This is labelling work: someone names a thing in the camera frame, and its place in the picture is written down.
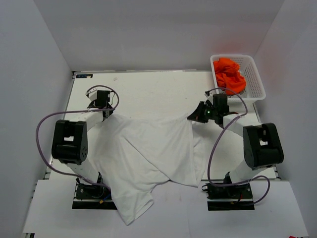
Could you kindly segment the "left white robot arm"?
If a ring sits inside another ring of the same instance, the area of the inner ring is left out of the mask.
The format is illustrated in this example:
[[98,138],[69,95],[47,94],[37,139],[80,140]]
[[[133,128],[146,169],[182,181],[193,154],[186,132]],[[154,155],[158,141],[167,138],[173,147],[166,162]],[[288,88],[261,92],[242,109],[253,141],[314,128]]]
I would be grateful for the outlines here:
[[83,183],[89,184],[87,191],[94,198],[104,194],[103,179],[88,160],[88,131],[105,121],[115,107],[110,104],[113,90],[88,91],[90,99],[87,112],[80,113],[72,120],[60,119],[55,123],[52,157],[67,165]]

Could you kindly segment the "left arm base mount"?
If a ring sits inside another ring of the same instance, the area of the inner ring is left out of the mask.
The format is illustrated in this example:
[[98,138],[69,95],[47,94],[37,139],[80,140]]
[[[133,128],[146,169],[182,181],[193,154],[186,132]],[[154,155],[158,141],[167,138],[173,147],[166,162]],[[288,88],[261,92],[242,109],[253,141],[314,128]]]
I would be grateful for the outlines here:
[[83,183],[76,183],[73,210],[117,210],[109,189]]

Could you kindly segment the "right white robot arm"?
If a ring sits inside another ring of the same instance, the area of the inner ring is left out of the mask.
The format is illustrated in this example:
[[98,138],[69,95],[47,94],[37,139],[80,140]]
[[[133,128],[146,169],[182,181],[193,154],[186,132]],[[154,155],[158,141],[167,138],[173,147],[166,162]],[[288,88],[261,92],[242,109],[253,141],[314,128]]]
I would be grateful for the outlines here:
[[[200,101],[197,108],[187,117],[188,120],[199,123],[207,123],[212,120],[222,128],[211,150],[207,178],[211,185],[224,187],[224,193],[231,198],[241,193],[242,184],[260,178],[261,171],[281,164],[284,160],[275,124],[253,124],[245,118],[248,108],[244,101],[241,102],[245,107],[244,114],[230,111],[226,94],[209,95],[205,101]],[[216,184],[211,181],[211,162],[216,147],[227,130],[243,138],[244,160],[226,174],[223,184]]]

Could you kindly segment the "white t shirt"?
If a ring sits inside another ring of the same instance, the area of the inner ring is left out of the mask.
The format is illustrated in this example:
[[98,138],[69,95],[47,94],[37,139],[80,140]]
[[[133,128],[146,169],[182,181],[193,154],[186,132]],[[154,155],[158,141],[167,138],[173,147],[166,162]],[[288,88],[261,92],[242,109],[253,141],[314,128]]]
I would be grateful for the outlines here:
[[101,173],[126,225],[154,203],[153,189],[168,181],[197,187],[206,146],[186,115],[132,119],[112,115],[89,132],[89,160]]

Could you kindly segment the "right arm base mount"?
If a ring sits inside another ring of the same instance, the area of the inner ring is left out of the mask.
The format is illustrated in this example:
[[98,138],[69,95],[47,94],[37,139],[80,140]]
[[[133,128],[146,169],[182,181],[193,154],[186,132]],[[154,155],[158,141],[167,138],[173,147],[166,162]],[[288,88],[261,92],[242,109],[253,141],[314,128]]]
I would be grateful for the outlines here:
[[255,209],[249,183],[230,187],[216,187],[206,183],[202,186],[202,191],[207,193],[209,211],[246,211]]

